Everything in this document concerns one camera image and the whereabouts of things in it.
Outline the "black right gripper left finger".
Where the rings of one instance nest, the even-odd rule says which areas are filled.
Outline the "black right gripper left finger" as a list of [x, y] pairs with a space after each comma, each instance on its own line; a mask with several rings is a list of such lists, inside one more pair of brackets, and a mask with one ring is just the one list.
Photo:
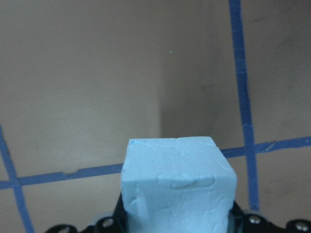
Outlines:
[[58, 224], [50, 227], [46, 233], [127, 233], [128, 217], [123, 206], [122, 195], [119, 195], [115, 209], [111, 215], [102, 216], [88, 224], [82, 231], [69, 224]]

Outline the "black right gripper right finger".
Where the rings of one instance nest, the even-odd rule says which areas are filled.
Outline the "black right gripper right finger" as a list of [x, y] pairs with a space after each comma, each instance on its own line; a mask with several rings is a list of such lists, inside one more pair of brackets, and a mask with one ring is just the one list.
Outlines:
[[244, 211], [234, 202], [228, 216], [228, 233], [309, 233], [311, 222], [305, 219], [294, 219], [284, 228], [254, 211]]

